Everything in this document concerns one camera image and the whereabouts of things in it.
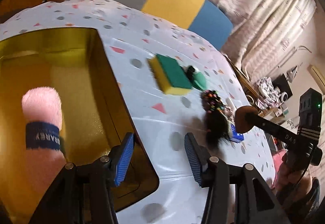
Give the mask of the person's hand on gripper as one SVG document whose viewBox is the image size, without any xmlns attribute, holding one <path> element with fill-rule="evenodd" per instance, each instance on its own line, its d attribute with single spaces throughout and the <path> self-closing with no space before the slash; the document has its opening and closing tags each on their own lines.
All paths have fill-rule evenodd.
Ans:
<svg viewBox="0 0 325 224">
<path fill-rule="evenodd" d="M 278 194 L 285 187 L 295 184 L 299 181 L 303 174 L 303 170 L 293 171 L 286 162 L 286 150 L 282 149 L 273 155 L 273 162 L 275 168 L 275 180 L 272 184 L 272 191 L 274 194 Z M 307 194 L 312 189 L 312 177 L 309 172 L 306 172 L 296 188 L 290 192 L 290 194 L 285 198 L 285 204 L 291 205 L 294 202 L 307 196 Z"/>
</svg>

